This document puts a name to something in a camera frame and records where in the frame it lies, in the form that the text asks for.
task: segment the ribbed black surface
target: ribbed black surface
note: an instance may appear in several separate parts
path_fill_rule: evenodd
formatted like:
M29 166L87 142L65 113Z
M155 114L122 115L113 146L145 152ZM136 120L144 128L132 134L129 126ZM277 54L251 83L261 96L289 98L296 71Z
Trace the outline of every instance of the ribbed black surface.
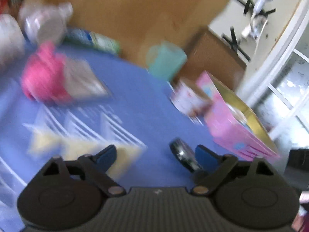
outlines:
M24 232L41 230L27 228ZM223 219L207 198L184 188L133 188L111 198L88 223L66 232L245 232ZM292 232L289 227L272 232Z

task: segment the cardboard box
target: cardboard box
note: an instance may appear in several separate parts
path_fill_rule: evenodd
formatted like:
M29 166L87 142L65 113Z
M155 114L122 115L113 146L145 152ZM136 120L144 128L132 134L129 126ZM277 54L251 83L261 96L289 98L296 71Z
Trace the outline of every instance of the cardboard box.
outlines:
M70 26L118 40L122 57L146 66L148 49L162 40L184 47L201 26L208 25L229 0L40 0L71 2Z
M245 62L208 28L200 29L184 50L188 61L175 81L181 77L195 81L204 70L232 91L242 81L246 71Z

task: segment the metal screw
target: metal screw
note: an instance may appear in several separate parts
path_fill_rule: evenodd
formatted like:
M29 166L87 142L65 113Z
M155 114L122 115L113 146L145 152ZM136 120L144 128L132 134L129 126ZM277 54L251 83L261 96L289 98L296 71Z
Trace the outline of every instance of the metal screw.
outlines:
M197 195L204 195L206 193L208 193L209 189L207 187L204 186L196 186L193 188L193 193L197 194Z
M120 186L113 186L109 188L109 193L112 195L119 195L122 194L124 191L124 188Z

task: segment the pink toy box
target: pink toy box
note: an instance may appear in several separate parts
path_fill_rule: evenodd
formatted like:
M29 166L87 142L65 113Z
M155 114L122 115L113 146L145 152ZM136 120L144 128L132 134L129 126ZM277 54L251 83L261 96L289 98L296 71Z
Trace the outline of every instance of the pink toy box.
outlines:
M206 71L197 80L197 85L213 101L204 119L215 143L249 161L256 156L268 161L280 158L276 145L254 112L230 89ZM227 104L239 109L247 124L236 120Z

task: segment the colorful package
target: colorful package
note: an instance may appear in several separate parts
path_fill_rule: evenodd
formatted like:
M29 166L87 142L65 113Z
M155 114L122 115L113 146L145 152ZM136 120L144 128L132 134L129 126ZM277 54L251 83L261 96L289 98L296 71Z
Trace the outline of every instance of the colorful package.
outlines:
M218 80L216 80L215 83L220 85L221 89L223 88L223 90L229 90L227 87L225 88L225 86ZM267 147L260 139L256 137L254 132L255 129L251 131L250 128L234 118L229 106L227 105L227 103L230 104L230 102L225 102L208 72L202 73L197 80L197 85L213 101L211 109L207 111L204 118L210 133L214 137L214 142L249 161L252 161L256 156L262 156L269 161L274 161L280 158L280 156L273 151L276 151L275 145L270 140L262 124L258 121L257 117L248 106L243 103L243 105L247 108L246 111L248 112L248 116L250 116L251 122L255 121L255 126L260 127L259 131L261 132L262 130L265 132L266 138L269 139L269 144L273 144L273 150Z
M70 103L109 92L84 60L55 53L55 46L45 43L29 57L22 76L24 94L39 102Z

